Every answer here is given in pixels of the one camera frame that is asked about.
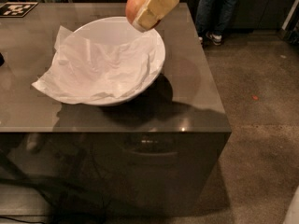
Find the yellow foam padded gripper finger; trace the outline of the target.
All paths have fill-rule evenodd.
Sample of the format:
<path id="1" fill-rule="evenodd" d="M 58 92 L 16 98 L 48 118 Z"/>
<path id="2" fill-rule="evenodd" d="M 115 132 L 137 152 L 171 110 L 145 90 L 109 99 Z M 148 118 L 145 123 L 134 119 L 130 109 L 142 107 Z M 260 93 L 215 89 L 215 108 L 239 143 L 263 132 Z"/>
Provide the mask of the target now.
<path id="1" fill-rule="evenodd" d="M 154 28 L 179 0 L 132 0 L 132 25 L 140 32 Z"/>

